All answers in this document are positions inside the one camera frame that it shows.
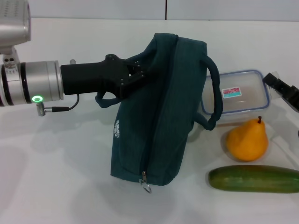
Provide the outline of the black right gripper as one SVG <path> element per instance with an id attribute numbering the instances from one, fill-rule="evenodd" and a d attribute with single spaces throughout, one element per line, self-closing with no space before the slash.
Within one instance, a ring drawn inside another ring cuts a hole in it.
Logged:
<path id="1" fill-rule="evenodd" d="M 283 94 L 284 101 L 296 112 L 299 112 L 299 90 L 295 86 L 289 86 L 273 74 L 268 73 L 263 82 L 276 92 Z"/>

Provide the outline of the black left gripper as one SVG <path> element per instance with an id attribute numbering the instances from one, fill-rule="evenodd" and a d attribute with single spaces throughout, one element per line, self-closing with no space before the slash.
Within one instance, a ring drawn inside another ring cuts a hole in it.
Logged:
<path id="1" fill-rule="evenodd" d="M 65 95 L 110 92 L 118 98 L 142 88 L 149 81 L 149 67 L 139 61 L 106 55 L 102 62 L 60 66 Z"/>

